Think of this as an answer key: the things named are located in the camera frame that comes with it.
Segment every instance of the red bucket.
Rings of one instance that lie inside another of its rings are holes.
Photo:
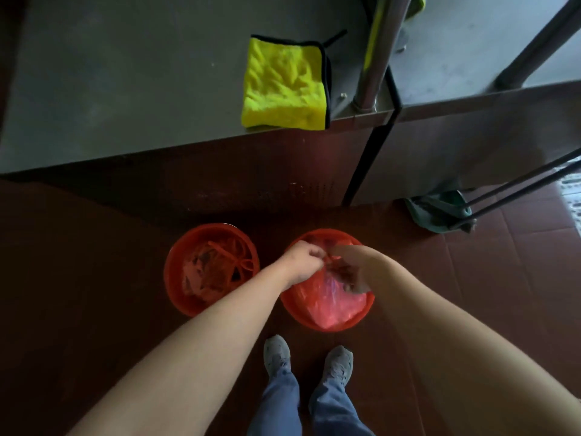
[[[298,239],[294,240],[288,246],[288,248],[290,248],[292,245],[294,245],[296,242],[298,242],[300,240],[305,240],[307,242],[309,242],[309,241],[312,242],[313,240],[315,240],[316,243],[320,244],[320,245],[324,245],[326,243],[329,243],[329,244],[342,243],[342,244],[352,244],[352,245],[360,245],[361,244],[361,242],[359,240],[355,239],[354,237],[350,236],[349,234],[346,234],[342,231],[333,230],[330,228],[324,228],[324,229],[310,231],[306,234],[302,234]],[[366,296],[365,305],[362,308],[362,310],[357,312],[355,315],[353,315],[350,319],[348,319],[345,322],[341,322],[340,324],[335,324],[329,328],[323,328],[320,325],[318,325],[315,321],[313,321],[313,318],[309,315],[307,308],[304,305],[300,305],[299,291],[301,289],[309,290],[310,287],[314,286],[315,282],[318,279],[322,278],[322,276],[324,275],[325,272],[326,272],[326,270],[322,269],[322,270],[316,272],[315,275],[313,275],[307,281],[299,284],[302,286],[294,285],[294,286],[291,286],[291,288],[288,289],[287,291],[281,293],[282,304],[285,306],[288,313],[291,314],[291,316],[295,320],[297,320],[302,325],[305,325],[306,327],[309,327],[311,329],[315,329],[315,330],[318,330],[321,332],[339,332],[341,330],[349,329],[350,327],[353,327],[358,322],[360,322],[363,319],[363,317],[365,317],[365,315],[367,315],[367,313],[369,312],[369,309],[373,305],[373,301],[375,300],[375,297],[371,292],[366,293],[365,294],[365,296]]]
[[[243,280],[247,281],[258,273],[260,262],[254,243],[235,226],[227,223],[200,225],[189,230],[172,246],[163,269],[163,280],[171,302],[180,312],[194,317],[208,307],[208,303],[184,292],[184,264],[188,256],[202,243],[221,242],[232,238],[243,243],[245,258],[252,263],[252,271],[248,271],[246,276],[241,276]]]

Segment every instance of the yellow microfiber towel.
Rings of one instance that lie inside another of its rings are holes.
[[[244,75],[244,127],[329,128],[329,90],[330,62],[321,43],[251,36]]]

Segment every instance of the leg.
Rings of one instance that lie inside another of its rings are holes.
[[[291,351],[281,336],[264,344],[269,381],[248,428],[248,436],[300,436],[299,383],[291,372]]]
[[[338,346],[329,352],[323,379],[309,403],[313,428],[318,436],[373,436],[373,432],[359,420],[355,407],[345,393],[345,385],[352,372],[353,354],[350,351]]]

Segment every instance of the black metal rod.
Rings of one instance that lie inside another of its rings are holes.
[[[526,79],[581,28],[581,0],[569,0],[496,79],[499,89],[522,87]]]
[[[450,227],[450,229],[455,230],[464,225],[469,220],[477,219],[478,217],[488,214],[491,211],[494,211],[495,209],[512,202],[513,200],[517,200],[519,197],[524,196],[525,194],[531,193],[533,191],[538,190],[539,188],[544,187],[545,185],[548,185],[549,183],[555,182],[556,180],[559,180],[560,178],[566,176],[567,174],[574,173],[576,170],[580,168],[581,160],[573,162],[571,165],[563,168],[562,170],[556,171],[555,173],[548,175],[547,177],[543,177],[542,179],[536,181],[535,183],[526,186],[522,190],[518,190],[512,193],[510,196],[506,196],[504,199],[500,199],[498,202],[492,203],[491,205],[488,205],[486,208],[483,208],[480,211],[477,211],[474,214],[471,214],[470,216],[457,221],[456,223],[454,223],[454,225]]]
[[[519,183],[523,183],[523,182],[527,181],[528,179],[532,179],[535,176],[538,176],[540,174],[545,173],[546,171],[549,171],[552,168],[558,167],[559,165],[561,165],[565,162],[568,162],[571,159],[576,158],[577,156],[581,156],[581,148],[578,148],[577,150],[571,151],[571,153],[566,154],[564,156],[561,156],[559,159],[556,159],[552,162],[549,162],[548,164],[543,165],[542,167],[539,167],[536,170],[531,171],[530,173],[527,173],[527,174],[524,174],[520,177],[517,177],[513,181],[507,182],[504,185],[501,185],[500,187],[489,191],[488,193],[484,193],[482,196],[478,196],[475,199],[470,200],[470,202],[467,202],[465,205],[462,205],[461,208],[468,208],[469,206],[472,206],[475,203],[478,203],[478,202],[481,202],[485,199],[488,199],[488,197],[492,197],[494,195],[497,195],[498,193],[500,193],[504,190],[507,190],[509,188],[512,188],[512,187],[518,185]]]

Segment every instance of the person's left hand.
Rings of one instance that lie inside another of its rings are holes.
[[[284,273],[289,288],[322,269],[326,255],[322,248],[301,240],[292,245],[274,264]]]

